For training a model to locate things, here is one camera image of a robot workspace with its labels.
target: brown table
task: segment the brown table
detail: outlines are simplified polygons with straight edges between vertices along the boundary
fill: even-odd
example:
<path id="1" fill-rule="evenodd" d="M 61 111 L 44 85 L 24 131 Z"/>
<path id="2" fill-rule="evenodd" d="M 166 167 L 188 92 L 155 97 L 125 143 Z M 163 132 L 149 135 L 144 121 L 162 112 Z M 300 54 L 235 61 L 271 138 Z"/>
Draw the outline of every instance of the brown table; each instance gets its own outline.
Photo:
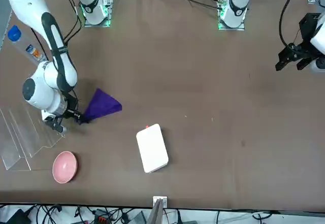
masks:
<path id="1" fill-rule="evenodd" d="M 325 76 L 294 64 L 275 71 L 285 1 L 251 0 L 246 31 L 218 31 L 215 10 L 185 0 L 116 0 L 111 28 L 82 29 L 69 51 L 81 107 L 99 87 L 122 112 L 76 125 L 36 155 L 52 162 L 75 152 L 80 170 L 71 183 L 57 184 L 51 171 L 1 167 L 0 200 L 151 206 L 163 195 L 170 207 L 323 211 Z M 47 3 L 66 34 L 75 18 L 68 1 Z M 288 43 L 312 10 L 292 0 L 283 23 Z M 14 23 L 23 26 L 15 16 Z M 6 39 L 2 105 L 22 101 L 34 69 Z M 170 162 L 146 174 L 136 133 L 154 123 Z"/>

